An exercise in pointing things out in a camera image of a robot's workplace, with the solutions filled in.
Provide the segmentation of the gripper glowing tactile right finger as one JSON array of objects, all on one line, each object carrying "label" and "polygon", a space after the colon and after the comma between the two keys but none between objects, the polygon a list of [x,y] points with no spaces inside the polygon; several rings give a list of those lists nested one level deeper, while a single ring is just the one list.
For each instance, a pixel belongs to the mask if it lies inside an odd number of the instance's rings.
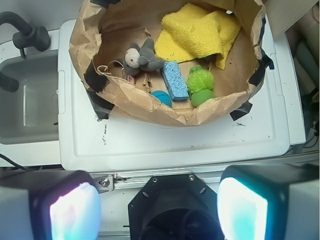
[{"label": "gripper glowing tactile right finger", "polygon": [[228,240],[318,240],[320,168],[230,165],[220,179],[217,212]]}]

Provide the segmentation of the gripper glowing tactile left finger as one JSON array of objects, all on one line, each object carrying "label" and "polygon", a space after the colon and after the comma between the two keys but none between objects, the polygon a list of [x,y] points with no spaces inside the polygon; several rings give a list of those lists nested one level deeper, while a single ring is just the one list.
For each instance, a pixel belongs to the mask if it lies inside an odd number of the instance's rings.
[{"label": "gripper glowing tactile left finger", "polygon": [[9,170],[0,174],[2,240],[96,240],[102,206],[83,170]]}]

